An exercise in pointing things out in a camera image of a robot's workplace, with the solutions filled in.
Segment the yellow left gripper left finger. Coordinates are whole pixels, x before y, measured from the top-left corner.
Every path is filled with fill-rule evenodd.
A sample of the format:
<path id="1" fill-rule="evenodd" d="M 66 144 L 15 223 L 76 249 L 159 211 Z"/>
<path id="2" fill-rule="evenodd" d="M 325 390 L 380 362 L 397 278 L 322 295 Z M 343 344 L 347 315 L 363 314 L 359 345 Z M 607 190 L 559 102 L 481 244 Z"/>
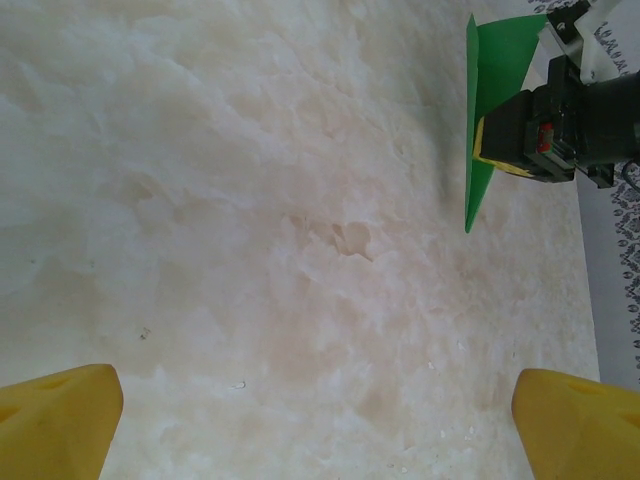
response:
<path id="1" fill-rule="evenodd" d="M 97 479 L 122 415 L 116 370 L 90 364 L 1 389 L 3 479 Z"/>

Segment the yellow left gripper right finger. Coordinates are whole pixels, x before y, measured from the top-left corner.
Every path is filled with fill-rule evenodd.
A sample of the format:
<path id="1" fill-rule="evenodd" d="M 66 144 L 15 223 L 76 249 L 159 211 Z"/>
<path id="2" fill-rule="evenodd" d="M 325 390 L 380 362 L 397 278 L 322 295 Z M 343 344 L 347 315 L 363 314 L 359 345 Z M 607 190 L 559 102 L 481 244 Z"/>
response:
<path id="1" fill-rule="evenodd" d="M 639 394 L 546 369 L 525 369 L 514 423 L 536 479 L 637 479 Z"/>

